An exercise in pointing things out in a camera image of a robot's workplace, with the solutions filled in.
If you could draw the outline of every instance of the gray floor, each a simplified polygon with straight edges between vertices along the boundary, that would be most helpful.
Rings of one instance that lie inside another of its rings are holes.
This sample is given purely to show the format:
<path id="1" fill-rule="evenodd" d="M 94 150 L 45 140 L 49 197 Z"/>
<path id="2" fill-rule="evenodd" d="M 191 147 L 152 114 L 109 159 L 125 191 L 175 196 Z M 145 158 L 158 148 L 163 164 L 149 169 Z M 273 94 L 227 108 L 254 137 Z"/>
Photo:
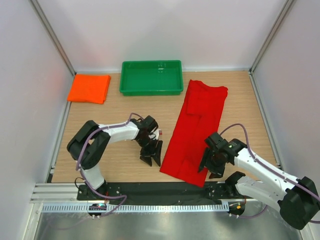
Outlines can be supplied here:
<path id="1" fill-rule="evenodd" d="M 247 202 L 245 215 L 261 211 Z M 236 219 L 225 212 L 126 213 L 87 219 L 87 213 L 42 213 L 36 240 L 302 240 L 279 213 L 268 208 L 254 219 Z"/>

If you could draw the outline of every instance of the wooden table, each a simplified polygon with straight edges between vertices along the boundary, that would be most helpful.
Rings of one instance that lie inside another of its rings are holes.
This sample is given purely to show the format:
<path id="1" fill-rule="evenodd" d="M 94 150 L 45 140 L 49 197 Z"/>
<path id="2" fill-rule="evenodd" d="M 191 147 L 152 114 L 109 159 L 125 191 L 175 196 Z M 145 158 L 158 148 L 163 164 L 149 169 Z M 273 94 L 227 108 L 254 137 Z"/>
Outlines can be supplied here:
<path id="1" fill-rule="evenodd" d="M 104 104 L 73 102 L 65 126 L 53 183 L 72 183 L 79 172 L 75 171 L 76 162 L 71 158 L 66 147 L 68 142 L 88 120 L 98 124 L 121 123 L 128 119 L 131 112 L 142 116 L 151 115 L 162 129 L 163 146 L 161 161 L 163 161 L 170 138 L 173 134 L 189 80 L 200 80 L 209 86 L 226 86 L 226 98 L 219 132 L 234 123 L 246 126 L 252 149 L 262 158 L 275 164 L 269 138 L 258 107 L 258 103 L 246 71 L 225 72 L 184 72 L 184 91 L 178 96 L 123 96 L 119 92 L 120 74 L 110 74 L 111 82 Z M 243 130 L 234 127 L 227 131 L 224 138 L 238 138 L 245 141 Z M 159 172 L 154 163 L 152 167 L 139 159 L 140 147 L 135 141 L 115 142 L 106 148 L 99 164 L 102 175 L 107 182 L 173 182 L 180 181 L 174 177 Z M 243 169 L 228 164 L 223 178 L 225 180 L 235 171 L 248 174 Z"/>

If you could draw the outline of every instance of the black cable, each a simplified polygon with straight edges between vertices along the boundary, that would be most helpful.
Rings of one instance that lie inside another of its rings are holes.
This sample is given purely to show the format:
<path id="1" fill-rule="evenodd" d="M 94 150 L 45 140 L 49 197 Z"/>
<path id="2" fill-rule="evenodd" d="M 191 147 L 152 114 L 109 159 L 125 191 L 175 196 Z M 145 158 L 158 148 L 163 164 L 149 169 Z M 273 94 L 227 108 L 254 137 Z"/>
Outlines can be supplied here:
<path id="1" fill-rule="evenodd" d="M 76 177 L 75 178 L 75 180 L 74 180 L 74 185 L 75 185 L 75 187 L 77 188 L 77 189 L 79 189 L 79 187 L 78 187 L 78 185 L 77 185 L 77 179 L 82 179 L 82 180 L 84 180 L 82 177 Z"/>

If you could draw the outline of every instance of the red cloth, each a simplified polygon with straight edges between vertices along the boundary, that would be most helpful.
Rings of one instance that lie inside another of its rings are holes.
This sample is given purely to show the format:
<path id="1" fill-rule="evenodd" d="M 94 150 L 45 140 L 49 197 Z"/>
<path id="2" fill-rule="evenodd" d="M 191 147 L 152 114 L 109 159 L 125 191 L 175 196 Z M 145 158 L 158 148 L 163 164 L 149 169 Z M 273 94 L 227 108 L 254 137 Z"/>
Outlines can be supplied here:
<path id="1" fill-rule="evenodd" d="M 160 172 L 203 187 L 208 170 L 198 173 L 205 139 L 218 131 L 228 89 L 190 80 Z"/>

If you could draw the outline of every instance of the green container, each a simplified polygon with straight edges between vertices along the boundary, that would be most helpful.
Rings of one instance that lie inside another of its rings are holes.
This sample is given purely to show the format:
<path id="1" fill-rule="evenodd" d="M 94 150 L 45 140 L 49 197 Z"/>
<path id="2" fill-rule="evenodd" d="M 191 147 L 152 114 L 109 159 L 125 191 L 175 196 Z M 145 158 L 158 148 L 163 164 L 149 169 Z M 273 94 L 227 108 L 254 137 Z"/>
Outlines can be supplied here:
<path id="1" fill-rule="evenodd" d="M 119 90 L 124 96 L 179 95 L 184 90 L 181 61 L 124 61 Z"/>

